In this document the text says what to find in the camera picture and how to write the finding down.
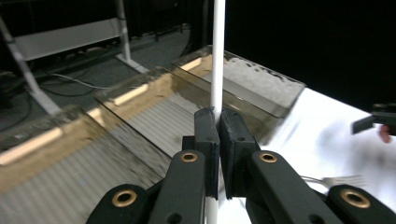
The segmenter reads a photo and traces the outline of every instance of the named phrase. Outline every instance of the white rod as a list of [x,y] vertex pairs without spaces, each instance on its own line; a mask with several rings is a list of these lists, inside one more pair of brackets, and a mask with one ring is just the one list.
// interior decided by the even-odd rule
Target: white rod
[[215,1],[213,24],[213,63],[211,106],[214,108],[215,122],[219,125],[222,108],[223,62],[224,62],[224,21],[225,0]]
[[[225,0],[215,0],[213,23],[213,63],[210,105],[213,107],[216,126],[222,109],[223,62],[224,62],[224,23]],[[219,202],[213,198],[206,199],[206,223],[218,223]]]
[[22,54],[18,51],[18,48],[15,45],[15,40],[12,37],[11,33],[9,32],[8,28],[6,27],[6,23],[3,21],[1,15],[0,15],[0,32],[3,34],[3,38],[6,41],[9,51],[11,52],[12,57],[14,58],[15,62],[18,64],[19,68],[21,69],[23,76],[29,85],[30,90],[34,93],[41,92],[37,82],[35,81],[35,77],[30,71],[30,68],[27,65],[26,61],[23,59]]
[[129,47],[128,26],[126,23],[123,0],[116,0],[117,19],[119,21],[120,39],[122,45],[122,55],[126,62],[131,61],[131,51]]

